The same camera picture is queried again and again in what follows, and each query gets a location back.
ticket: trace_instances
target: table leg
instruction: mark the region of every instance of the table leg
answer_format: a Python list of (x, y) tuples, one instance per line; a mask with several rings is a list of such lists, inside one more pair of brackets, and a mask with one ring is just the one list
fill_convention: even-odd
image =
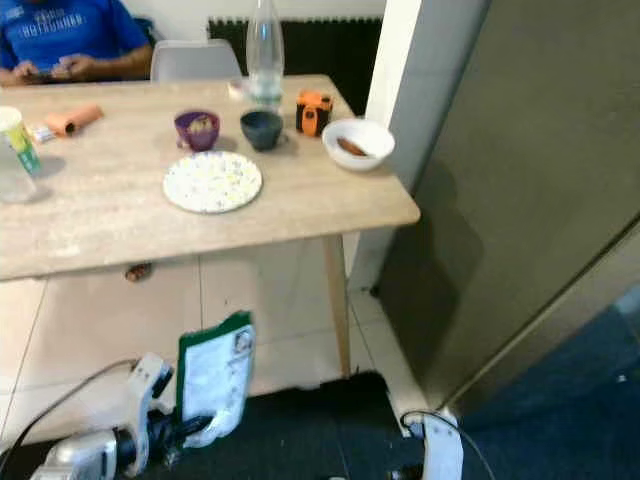
[(331, 315), (336, 330), (338, 353), (342, 375), (351, 373), (351, 353), (349, 347), (349, 310), (347, 307), (347, 279), (344, 270), (344, 250), (342, 235), (331, 235), (322, 239), (324, 260), (329, 281)]

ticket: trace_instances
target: dark bowl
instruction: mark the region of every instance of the dark bowl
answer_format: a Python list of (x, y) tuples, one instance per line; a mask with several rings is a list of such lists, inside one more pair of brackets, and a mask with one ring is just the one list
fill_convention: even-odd
[(267, 110), (245, 113), (240, 125), (244, 136), (259, 152), (275, 147), (282, 132), (282, 118)]
[[(213, 128), (211, 130), (190, 132), (189, 127), (193, 121), (201, 117), (209, 119)], [(218, 118), (215, 113), (205, 112), (203, 110), (191, 110), (181, 113), (176, 116), (174, 123), (180, 139), (189, 145), (194, 152), (211, 150), (220, 134), (220, 118)]]

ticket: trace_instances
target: gray door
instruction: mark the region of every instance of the gray door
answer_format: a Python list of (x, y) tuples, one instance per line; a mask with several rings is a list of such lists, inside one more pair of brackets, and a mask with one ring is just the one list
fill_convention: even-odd
[(638, 0), (493, 0), (380, 279), (433, 407), (633, 222), (639, 174)]

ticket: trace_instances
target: white wall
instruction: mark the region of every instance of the white wall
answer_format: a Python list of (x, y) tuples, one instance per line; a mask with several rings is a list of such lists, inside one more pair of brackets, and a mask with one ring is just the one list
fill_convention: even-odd
[[(135, 15), (151, 17), (167, 39), (206, 37), (209, 17), (248, 18), (256, 0), (123, 0)], [(385, 0), (273, 0), (281, 18), (368, 17), (382, 15)]]
[[(379, 61), (384, 62), (383, 65), (376, 64), (367, 115), (383, 123), (387, 121), (396, 138), (396, 149), (389, 163), (409, 190), (436, 140), (489, 1), (422, 0), (413, 25), (409, 17), (415, 2), (389, 0), (387, 14), (398, 10), (398, 24), (393, 28), (394, 34), (379, 47), (379, 54), (383, 50), (389, 50), (389, 54), (381, 55)], [(406, 12), (404, 25), (402, 8)], [(402, 47), (407, 31), (412, 34), (408, 55)], [(374, 285), (392, 238), (390, 229), (361, 235), (351, 288)]]

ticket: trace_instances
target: speckled plate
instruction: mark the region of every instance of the speckled plate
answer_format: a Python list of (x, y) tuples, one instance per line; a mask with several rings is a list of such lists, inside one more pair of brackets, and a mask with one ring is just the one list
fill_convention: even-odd
[(262, 187), (260, 170), (231, 152), (201, 152), (174, 163), (163, 182), (169, 201), (197, 213), (223, 213), (246, 205)]

